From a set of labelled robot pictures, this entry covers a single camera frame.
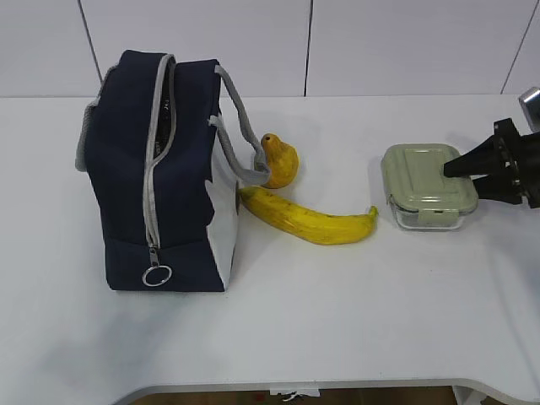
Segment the white table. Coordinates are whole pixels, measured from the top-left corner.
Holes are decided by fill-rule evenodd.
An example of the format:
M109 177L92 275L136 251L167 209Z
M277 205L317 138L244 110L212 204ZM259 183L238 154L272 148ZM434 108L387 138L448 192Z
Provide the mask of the white table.
M394 143L466 152L508 116L528 133L515 96L246 100L260 135L301 154L282 195L329 213L374 203L381 217L368 240L322 247L244 210L225 294L108 289L98 206L73 168L88 101L0 100L0 403L425 385L540 402L538 211L481 202L459 232L403 232L379 169Z

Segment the white wall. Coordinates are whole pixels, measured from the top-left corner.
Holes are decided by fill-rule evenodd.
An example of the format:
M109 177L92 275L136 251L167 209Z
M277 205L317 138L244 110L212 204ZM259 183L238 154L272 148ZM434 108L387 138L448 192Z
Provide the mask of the white wall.
M307 94L498 94L507 78L504 92L520 94L540 84L540 8L527 31L537 4L313 0ZM82 6L101 72L126 48L167 51L178 61L217 57L243 95L305 91L311 0L82 0ZM3 0L0 52L0 97L98 90L77 0Z
M536 0L315 0L308 95L498 94Z
M125 49L217 57L243 95L302 95L309 0L83 0L101 71Z
M520 95L533 85L540 87L540 7L537 7L516 63L508 77L505 93Z
M1 1L0 96L93 95L98 85L76 1Z

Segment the green lid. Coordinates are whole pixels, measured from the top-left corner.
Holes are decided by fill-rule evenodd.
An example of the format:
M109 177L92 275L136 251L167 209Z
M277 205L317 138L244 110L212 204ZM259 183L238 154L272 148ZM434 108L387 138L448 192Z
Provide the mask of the green lid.
M386 198L402 210L418 212L419 222L450 223L474 211L478 194L469 177L448 178L444 163L459 152L442 143L390 147L382 160Z

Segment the bag handle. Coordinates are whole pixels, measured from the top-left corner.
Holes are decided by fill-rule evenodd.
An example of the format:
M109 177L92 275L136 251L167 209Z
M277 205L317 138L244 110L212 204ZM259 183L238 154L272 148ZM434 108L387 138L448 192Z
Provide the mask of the bag handle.
M109 77L109 74L113 70L116 69L118 65L114 65L112 67L109 67L109 70L107 70L107 73L101 79L101 87L100 92L98 93L98 96L95 98L94 101L92 101L90 104L86 106L84 109L84 115L83 115L83 127L81 128L81 134L78 137L78 143L77 143L77 152L75 153L75 169L78 171L86 171L86 162L84 161L84 145L86 144L86 134L88 133L88 128L90 126L90 122L92 121L92 115L94 114L94 108L98 106L100 103L100 97L101 97L101 91L103 90L103 84Z
M230 143L229 134L227 133L227 129L225 128L221 114L218 116L210 116L208 119L208 125L216 127L216 133L218 134L219 142L221 143L221 148L224 151L225 158L227 159L230 168L238 176L238 178L240 178L246 184L264 184L270 179L271 171L267 164L267 157L264 153L264 149L262 149L261 143L255 137L253 129L251 128L250 120L247 117L244 103L242 103L240 95L238 94L238 91L236 91L236 87L227 71L220 65L216 65L214 71L223 80L225 88L235 104L236 110L238 111L238 120L240 121L240 132L242 133L242 136L248 143L250 143L253 149L255 149L255 158L253 162L254 170L244 168L236 158L235 151Z

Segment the banana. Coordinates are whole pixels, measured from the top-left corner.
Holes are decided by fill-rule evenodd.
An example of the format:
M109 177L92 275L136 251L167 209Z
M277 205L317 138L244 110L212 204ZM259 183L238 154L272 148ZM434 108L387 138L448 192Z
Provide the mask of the banana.
M378 214L375 206L363 215L318 213L258 186L241 188L240 198L251 213L271 226L319 245L363 240L373 232Z

